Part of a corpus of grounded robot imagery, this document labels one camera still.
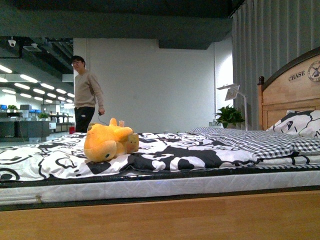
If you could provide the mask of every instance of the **stuffed toy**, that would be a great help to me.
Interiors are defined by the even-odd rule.
[[[118,126],[115,118],[111,118],[109,126],[91,123],[88,127],[84,154],[91,162],[110,161],[138,149],[138,134],[134,134],[130,127]]]

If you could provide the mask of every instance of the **black and white gingham pillow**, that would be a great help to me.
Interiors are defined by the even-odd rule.
[[[246,150],[258,159],[284,157],[294,152],[320,152],[319,138],[292,136],[279,132],[197,127],[188,133],[203,135],[232,147]]]

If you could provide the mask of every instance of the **small plant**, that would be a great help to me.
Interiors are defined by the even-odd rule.
[[[47,114],[47,113],[45,113],[45,112],[41,112],[41,113],[39,113],[39,115],[38,115],[38,118],[39,119],[46,119],[46,118],[48,118],[49,117],[49,115]]]
[[[10,109],[10,110],[18,110],[16,105],[9,105],[8,109]]]
[[[227,128],[228,124],[236,126],[236,123],[242,123],[245,120],[241,116],[241,111],[237,110],[234,106],[226,106],[218,109],[216,116],[219,118],[216,119],[216,122],[222,124],[224,128]]]

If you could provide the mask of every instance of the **pillow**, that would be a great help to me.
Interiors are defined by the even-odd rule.
[[[288,111],[286,116],[267,131],[320,138],[320,110]]]

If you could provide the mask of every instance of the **bedspread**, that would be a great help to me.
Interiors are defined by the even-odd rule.
[[[249,151],[258,159],[279,158],[292,154],[320,153],[319,138],[293,136],[281,132],[198,127],[188,133],[206,136]]]
[[[198,130],[177,134],[141,133],[138,152],[101,163],[93,163],[86,158],[85,133],[73,133],[37,144],[0,147],[0,181],[88,178],[115,175],[129,168],[149,172],[179,172],[251,168],[257,164],[319,163],[313,162],[312,156],[306,158],[294,151],[279,159],[272,154],[272,157],[261,158],[257,150],[248,150],[251,142],[254,143],[249,136],[246,137],[246,143],[239,147],[229,142],[223,132],[216,132],[213,136],[212,132],[200,134]]]

